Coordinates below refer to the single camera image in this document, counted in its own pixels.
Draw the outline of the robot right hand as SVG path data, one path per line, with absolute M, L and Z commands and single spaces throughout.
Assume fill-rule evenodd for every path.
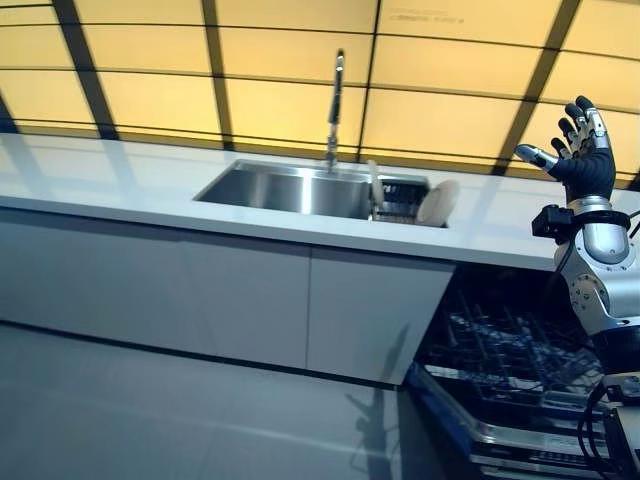
M 561 182 L 568 203 L 589 196 L 609 200 L 616 165 L 600 111 L 583 95 L 566 104 L 564 111 L 566 115 L 558 121 L 562 136 L 551 139 L 552 153 L 522 143 L 514 154 Z

